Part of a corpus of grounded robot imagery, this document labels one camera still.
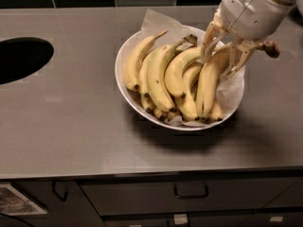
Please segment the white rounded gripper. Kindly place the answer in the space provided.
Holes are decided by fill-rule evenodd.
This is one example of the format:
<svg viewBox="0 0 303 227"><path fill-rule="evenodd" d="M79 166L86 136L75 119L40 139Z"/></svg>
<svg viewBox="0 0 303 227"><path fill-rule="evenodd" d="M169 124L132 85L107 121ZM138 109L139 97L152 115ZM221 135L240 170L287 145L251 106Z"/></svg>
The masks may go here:
<svg viewBox="0 0 303 227"><path fill-rule="evenodd" d="M209 23L202 45L203 62L209 61L217 43L228 31L235 39L229 48L227 79L235 76L256 52L259 39L273 34L297 0L222 0Z"/></svg>

